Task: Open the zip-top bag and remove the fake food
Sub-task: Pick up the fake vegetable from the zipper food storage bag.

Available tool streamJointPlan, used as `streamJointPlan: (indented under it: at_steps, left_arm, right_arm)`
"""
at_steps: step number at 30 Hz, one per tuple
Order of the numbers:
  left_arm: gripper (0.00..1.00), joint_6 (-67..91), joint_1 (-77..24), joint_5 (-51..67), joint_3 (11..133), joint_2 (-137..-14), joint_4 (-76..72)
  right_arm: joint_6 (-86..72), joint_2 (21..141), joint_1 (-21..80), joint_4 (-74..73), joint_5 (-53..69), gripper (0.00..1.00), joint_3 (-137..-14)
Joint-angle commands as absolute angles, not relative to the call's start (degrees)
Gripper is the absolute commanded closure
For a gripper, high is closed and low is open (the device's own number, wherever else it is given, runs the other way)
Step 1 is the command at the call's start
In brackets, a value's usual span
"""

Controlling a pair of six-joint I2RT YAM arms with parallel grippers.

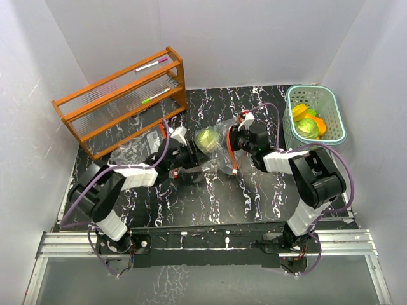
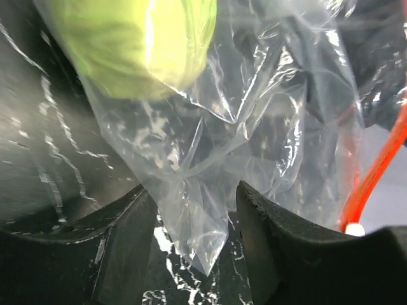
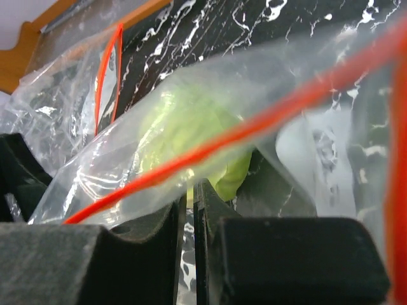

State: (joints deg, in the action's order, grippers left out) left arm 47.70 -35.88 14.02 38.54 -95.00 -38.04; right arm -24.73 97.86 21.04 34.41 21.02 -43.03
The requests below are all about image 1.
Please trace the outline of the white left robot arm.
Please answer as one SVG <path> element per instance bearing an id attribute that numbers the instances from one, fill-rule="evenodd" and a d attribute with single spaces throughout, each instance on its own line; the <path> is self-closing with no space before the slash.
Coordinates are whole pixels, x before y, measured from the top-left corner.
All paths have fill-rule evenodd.
<path id="1" fill-rule="evenodd" d="M 69 191 L 71 206 L 85 214 L 107 236 L 109 246 L 123 254 L 130 249 L 129 228 L 114 211 L 119 194 L 138 187 L 160 185 L 171 171 L 196 168 L 209 161 L 192 141 L 182 144 L 175 139 L 164 141 L 157 152 L 136 165 L 108 165 L 97 160 Z"/>

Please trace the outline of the green fake cabbage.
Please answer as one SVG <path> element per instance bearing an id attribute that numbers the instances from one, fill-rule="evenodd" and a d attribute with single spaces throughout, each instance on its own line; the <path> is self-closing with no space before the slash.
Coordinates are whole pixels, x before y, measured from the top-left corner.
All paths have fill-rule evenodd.
<path id="1" fill-rule="evenodd" d="M 216 150 L 219 134 L 214 128 L 205 128 L 197 132 L 195 144 L 203 153 L 213 153 Z"/>
<path id="2" fill-rule="evenodd" d="M 319 136 L 319 127 L 311 118 L 303 118 L 295 122 L 296 133 L 306 139 L 316 139 Z"/>

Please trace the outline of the yellow fake fruit piece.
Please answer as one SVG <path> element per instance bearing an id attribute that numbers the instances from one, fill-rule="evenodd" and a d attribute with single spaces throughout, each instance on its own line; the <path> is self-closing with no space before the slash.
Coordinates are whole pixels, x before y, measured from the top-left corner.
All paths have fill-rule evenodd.
<path id="1" fill-rule="evenodd" d="M 308 107 L 305 104 L 299 104 L 292 108 L 292 117 L 294 122 L 302 120 L 308 113 Z"/>

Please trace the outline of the clear zip bag red seal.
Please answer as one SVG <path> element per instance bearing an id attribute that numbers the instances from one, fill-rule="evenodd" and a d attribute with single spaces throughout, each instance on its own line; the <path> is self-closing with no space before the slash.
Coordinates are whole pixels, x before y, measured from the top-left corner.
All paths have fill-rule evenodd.
<path id="1" fill-rule="evenodd" d="M 112 152 L 108 166 L 114 173 L 126 178 L 126 183 L 152 186 L 172 176 L 170 171 L 155 168 L 161 162 L 169 146 L 173 130 L 167 126 L 154 127 L 151 131 L 119 146 Z"/>

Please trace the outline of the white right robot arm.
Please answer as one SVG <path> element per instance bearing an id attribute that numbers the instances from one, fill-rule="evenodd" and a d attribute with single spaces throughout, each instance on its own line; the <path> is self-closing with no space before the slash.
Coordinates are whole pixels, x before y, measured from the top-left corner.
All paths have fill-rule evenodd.
<path id="1" fill-rule="evenodd" d="M 314 238 L 312 229 L 324 212 L 347 190 L 342 174 L 329 157 L 331 148 L 323 143 L 305 145 L 290 151 L 279 151 L 270 143 L 269 134 L 260 125 L 244 127 L 234 124 L 226 143 L 231 152 L 245 151 L 254 166 L 262 172 L 292 175 L 300 196 L 299 203 L 284 224 L 280 235 L 263 237 L 258 242 L 264 251 L 288 249 L 298 252 Z"/>

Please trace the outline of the orange fake fruit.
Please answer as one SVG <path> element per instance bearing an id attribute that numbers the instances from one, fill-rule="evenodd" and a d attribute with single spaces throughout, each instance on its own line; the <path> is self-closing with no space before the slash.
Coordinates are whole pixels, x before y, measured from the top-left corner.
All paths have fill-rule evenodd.
<path id="1" fill-rule="evenodd" d="M 310 118 L 316 122 L 317 127 L 318 127 L 317 138 L 318 139 L 321 138 L 327 132 L 327 126 L 326 126 L 325 122 L 321 118 L 311 116 L 311 115 L 308 115 L 308 118 Z"/>

